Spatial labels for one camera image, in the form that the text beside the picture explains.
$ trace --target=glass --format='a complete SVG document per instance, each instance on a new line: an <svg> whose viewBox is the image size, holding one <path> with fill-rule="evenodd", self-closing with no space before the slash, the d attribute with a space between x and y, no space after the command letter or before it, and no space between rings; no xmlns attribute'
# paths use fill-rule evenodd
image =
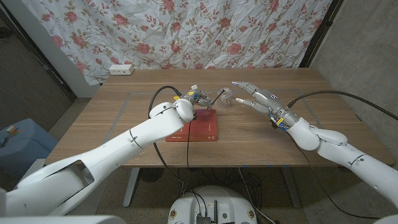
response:
<svg viewBox="0 0 398 224"><path fill-rule="evenodd" d="M232 106L231 100L232 100L232 90L230 88L220 88L218 90L217 96L223 91L223 94L218 98L217 100L217 105L220 108L229 108Z"/></svg>

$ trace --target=blue container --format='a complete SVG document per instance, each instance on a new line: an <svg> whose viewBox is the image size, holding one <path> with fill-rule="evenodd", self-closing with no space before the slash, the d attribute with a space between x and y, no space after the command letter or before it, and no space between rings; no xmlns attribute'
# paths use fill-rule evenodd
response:
<svg viewBox="0 0 398 224"><path fill-rule="evenodd" d="M0 148L0 169L19 180L36 159L47 158L58 141L30 118L10 126L21 132L16 136L9 134L9 126L0 131L0 139L9 138Z"/></svg>

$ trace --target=power outlet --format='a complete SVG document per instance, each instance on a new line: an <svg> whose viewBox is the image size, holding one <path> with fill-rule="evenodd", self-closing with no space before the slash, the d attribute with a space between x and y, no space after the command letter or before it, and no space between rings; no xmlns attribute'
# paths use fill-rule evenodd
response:
<svg viewBox="0 0 398 224"><path fill-rule="evenodd" d="M132 65L112 65L109 71L111 75L131 75L134 68Z"/></svg>

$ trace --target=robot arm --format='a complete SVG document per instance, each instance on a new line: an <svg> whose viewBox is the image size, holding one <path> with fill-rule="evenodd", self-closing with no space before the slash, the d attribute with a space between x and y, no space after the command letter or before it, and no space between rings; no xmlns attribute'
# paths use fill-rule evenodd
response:
<svg viewBox="0 0 398 224"><path fill-rule="evenodd" d="M398 171L348 144L344 134L310 125L290 108L284 107L272 93L246 82L232 84L246 90L257 101L252 103L236 99L237 102L268 114L278 127L287 131L300 148L307 151L316 150L325 159L350 169L398 207Z"/></svg>
<svg viewBox="0 0 398 224"><path fill-rule="evenodd" d="M96 149L41 168L6 194L7 217L65 215L119 166L148 145L170 136L194 119L193 104L210 105L196 85L174 103L153 108L150 119Z"/></svg>

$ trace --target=cable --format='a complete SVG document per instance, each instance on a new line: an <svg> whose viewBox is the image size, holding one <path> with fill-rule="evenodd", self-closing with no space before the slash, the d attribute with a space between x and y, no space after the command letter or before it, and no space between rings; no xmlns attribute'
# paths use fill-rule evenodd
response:
<svg viewBox="0 0 398 224"><path fill-rule="evenodd" d="M394 119L396 119L396 120L398 121L398 116L392 114L392 113L389 112L388 110L383 109L383 108L381 108L380 106L375 105L374 103L372 103L372 102L370 102L370 101L368 101L368 100L365 100L364 98L361 98L361 97L359 97L359 96L352 95L351 93L346 93L346 92L343 92L343 91L335 91L335 90L314 91L314 92L307 93L307 94L304 94L304 95L301 95L301 96L297 97L296 99L292 100L292 101L287 105L287 107L291 108L298 100L301 100L302 98L305 98L305 97L307 97L307 96L316 95L316 94L321 94L321 93L334 93L334 94L340 94L340 95L349 96L349 97L351 97L351 98L354 98L354 99L357 99L357 100L359 100L359 101L362 101L362 102L364 102L364 103L366 103L366 104L368 104L368 105L370 105L370 106L373 106L374 108L378 109L379 111L385 113L386 115L388 115L388 116L390 116L391 118L394 118Z"/></svg>
<svg viewBox="0 0 398 224"><path fill-rule="evenodd" d="M149 119L150 119L149 113L150 113L150 111L152 110L152 106L153 106L153 104L154 104L154 101L155 101L156 96L157 96L162 90L164 90L164 89L166 89L166 88L171 88L172 90L174 90L174 92L175 92L178 96L181 96L181 95L182 95L176 88L174 88L174 87L172 87L172 86L162 86L161 88L159 88L159 89L155 92L154 96L152 97L152 99L150 100L150 103L149 103L149 110L148 110L148 118L149 118ZM175 174L171 171L171 169L168 167L168 165L167 165L166 162L164 161L162 155L160 154L159 149L157 148L156 142L154 142L154 147L155 147L155 150L156 150L157 155L159 156L160 160L161 160L162 163L163 163L163 166L165 166L165 167L170 171L170 173L172 173L173 176L174 176L178 181L181 182L181 185L182 185L181 192L183 192L184 181L182 181L177 175L175 175Z"/></svg>
<svg viewBox="0 0 398 224"><path fill-rule="evenodd" d="M326 194L326 196L329 198L329 200L332 202L332 204L333 204L338 210L340 210L341 212L343 212L343 213L345 213L345 214L347 214L347 215L351 215L351 216L356 217L356 218L365 218L365 219L372 219L372 220L378 220L378 219L380 219L380 217L366 217L366 216L361 216L361 215L354 215L354 214L351 214L351 213L349 213L349 212L344 211L344 210L341 209L339 206L337 206L337 204L336 204L336 203L331 199L331 197L329 196L328 192L326 192L326 190L325 190L323 184L321 183L321 180L319 179L319 177L317 176L317 173L316 173L315 170L313 169L313 167L312 167L312 165L311 165L310 160L308 159L308 157L304 154L304 152L301 150L301 148L297 145L297 143L296 143L294 140L293 140L293 142L294 142L294 144L297 146L297 148L300 150L300 152L303 154L303 156L305 157L305 159L307 160L307 162L308 162L308 164L310 165L310 167L311 167L311 169L312 169L312 172L315 174L315 177L317 178L318 183L319 183L319 185L321 186L322 190L324 191L324 193Z"/></svg>
<svg viewBox="0 0 398 224"><path fill-rule="evenodd" d="M193 193L193 195L195 196L195 198L197 199L197 202L198 202L198 205L199 205L199 214L201 215L200 203L199 203L197 194L193 191L193 189L192 189L192 193Z"/></svg>
<svg viewBox="0 0 398 224"><path fill-rule="evenodd" d="M203 204L205 205L205 217L207 217L207 207L206 207L206 202L205 202L205 200L203 199L203 197L201 197L200 194L195 193L195 192L193 191L193 189L192 189L192 190L189 190L188 192L191 192L191 193L193 193L193 194L195 194L195 195L197 195L197 196L200 197L200 199L203 201Z"/></svg>
<svg viewBox="0 0 398 224"><path fill-rule="evenodd" d="M249 192L249 189L248 189L248 185L246 184L246 181L245 181L244 178L243 178L243 175L242 175L242 172L241 172L241 168L238 167L238 170L239 170L239 173L241 174L241 177L242 177L244 186L246 187L246 190L248 191L249 199L250 199L250 202L252 203L253 207L254 207L261 215L263 215L266 219L268 219L271 223L275 224L275 222L274 222L272 219L270 219L268 216L266 216L265 214L263 214L262 212L260 212L260 210L254 206L253 201L251 200L251 196L250 196L250 192Z"/></svg>
<svg viewBox="0 0 398 224"><path fill-rule="evenodd" d="M188 176L187 176L187 184L185 185L184 191L182 192L182 196L184 196L185 190L186 190L187 187L188 187L188 181L189 181L189 175L190 175L190 172L189 172L189 161L188 161L188 152L189 152L189 135L190 135L190 133L191 133L191 122L192 122L192 121L189 122L188 140L187 140L187 168L188 168Z"/></svg>

